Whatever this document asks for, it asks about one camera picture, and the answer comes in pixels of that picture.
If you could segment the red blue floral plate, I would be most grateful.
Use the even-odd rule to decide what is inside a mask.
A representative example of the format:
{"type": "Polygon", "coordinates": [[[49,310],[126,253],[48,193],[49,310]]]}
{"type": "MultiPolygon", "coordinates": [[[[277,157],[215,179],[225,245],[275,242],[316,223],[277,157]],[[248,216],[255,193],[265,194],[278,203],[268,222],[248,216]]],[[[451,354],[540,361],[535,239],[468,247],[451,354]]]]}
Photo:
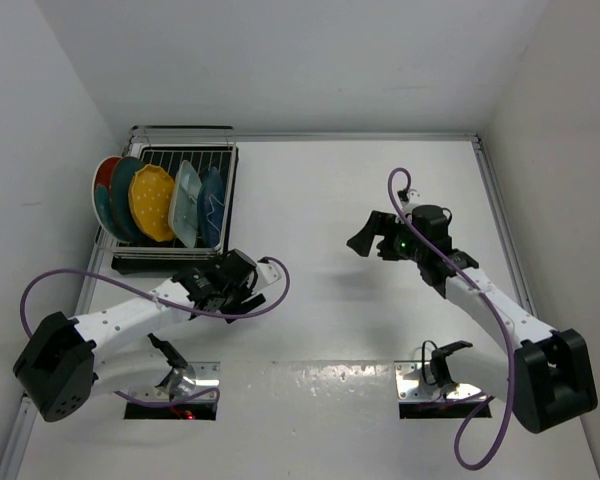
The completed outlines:
{"type": "Polygon", "coordinates": [[[92,207],[98,221],[101,220],[100,213],[96,202],[96,190],[98,185],[102,185],[106,191],[111,185],[113,170],[117,163],[122,159],[121,156],[109,156],[104,158],[96,167],[92,180],[91,201],[92,207]]]}

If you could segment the teal round plate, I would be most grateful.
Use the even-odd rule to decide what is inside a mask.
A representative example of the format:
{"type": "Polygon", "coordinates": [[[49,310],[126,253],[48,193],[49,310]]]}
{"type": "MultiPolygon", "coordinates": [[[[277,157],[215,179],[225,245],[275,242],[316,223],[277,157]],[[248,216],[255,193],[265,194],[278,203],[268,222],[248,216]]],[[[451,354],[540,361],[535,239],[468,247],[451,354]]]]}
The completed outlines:
{"type": "Polygon", "coordinates": [[[128,197],[134,174],[144,166],[136,157],[122,157],[113,170],[109,190],[97,186],[96,202],[101,217],[98,222],[121,243],[141,243],[146,239],[132,218],[128,197]]]}

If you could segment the light green divided tray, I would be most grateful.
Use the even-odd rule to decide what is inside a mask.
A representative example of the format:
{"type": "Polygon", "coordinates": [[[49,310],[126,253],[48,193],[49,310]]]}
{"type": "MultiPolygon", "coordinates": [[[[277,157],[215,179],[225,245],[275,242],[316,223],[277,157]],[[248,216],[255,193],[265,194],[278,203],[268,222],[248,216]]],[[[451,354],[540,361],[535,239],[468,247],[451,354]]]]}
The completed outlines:
{"type": "Polygon", "coordinates": [[[201,179],[191,163],[183,160],[175,177],[168,225],[186,248],[195,248],[198,238],[198,196],[201,179]]]}

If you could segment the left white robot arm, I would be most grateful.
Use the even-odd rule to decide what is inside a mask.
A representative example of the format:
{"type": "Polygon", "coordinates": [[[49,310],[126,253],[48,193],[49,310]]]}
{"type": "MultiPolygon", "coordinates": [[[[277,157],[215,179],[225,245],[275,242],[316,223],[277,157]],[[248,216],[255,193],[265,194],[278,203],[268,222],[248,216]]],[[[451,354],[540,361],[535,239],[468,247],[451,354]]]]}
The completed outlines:
{"type": "Polygon", "coordinates": [[[195,262],[148,292],[73,318],[41,321],[13,367],[47,422],[75,413],[90,397],[153,386],[183,401],[197,386],[193,366],[158,333],[205,313],[227,322],[265,302],[281,271],[239,250],[195,262]]]}

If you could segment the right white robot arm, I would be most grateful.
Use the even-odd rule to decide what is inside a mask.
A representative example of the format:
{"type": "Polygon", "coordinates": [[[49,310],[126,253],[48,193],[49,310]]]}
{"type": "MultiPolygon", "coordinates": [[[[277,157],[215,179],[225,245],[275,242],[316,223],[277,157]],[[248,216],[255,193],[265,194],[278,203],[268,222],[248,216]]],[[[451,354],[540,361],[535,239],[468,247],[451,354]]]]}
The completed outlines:
{"type": "Polygon", "coordinates": [[[588,347],[574,329],[559,331],[526,312],[452,245],[452,214],[415,205],[404,219],[372,211],[347,245],[361,257],[412,261],[422,280],[469,315],[503,350],[482,356],[467,340],[434,349],[424,380],[439,389],[468,383],[511,402],[518,422],[532,433],[595,410],[598,398],[588,347]]]}

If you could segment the dark blue leaf dish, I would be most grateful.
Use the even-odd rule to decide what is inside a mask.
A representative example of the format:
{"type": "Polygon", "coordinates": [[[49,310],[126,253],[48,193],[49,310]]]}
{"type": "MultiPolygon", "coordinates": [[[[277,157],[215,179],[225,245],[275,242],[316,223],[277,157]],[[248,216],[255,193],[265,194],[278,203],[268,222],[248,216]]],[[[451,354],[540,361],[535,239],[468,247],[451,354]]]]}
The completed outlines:
{"type": "Polygon", "coordinates": [[[203,243],[209,248],[220,243],[224,211],[224,183],[219,170],[212,167],[202,180],[197,199],[198,230],[203,243]]]}

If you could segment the yellow dotted plate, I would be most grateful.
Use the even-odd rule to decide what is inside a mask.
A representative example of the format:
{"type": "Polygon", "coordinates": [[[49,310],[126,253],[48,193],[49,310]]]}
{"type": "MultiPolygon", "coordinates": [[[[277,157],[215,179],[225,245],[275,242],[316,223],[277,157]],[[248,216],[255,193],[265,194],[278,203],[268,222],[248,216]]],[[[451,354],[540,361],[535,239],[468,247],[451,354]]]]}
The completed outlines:
{"type": "Polygon", "coordinates": [[[130,211],[136,226],[158,243],[175,238],[168,220],[174,188],[174,179],[156,165],[145,165],[137,171],[129,186],[130,211]]]}

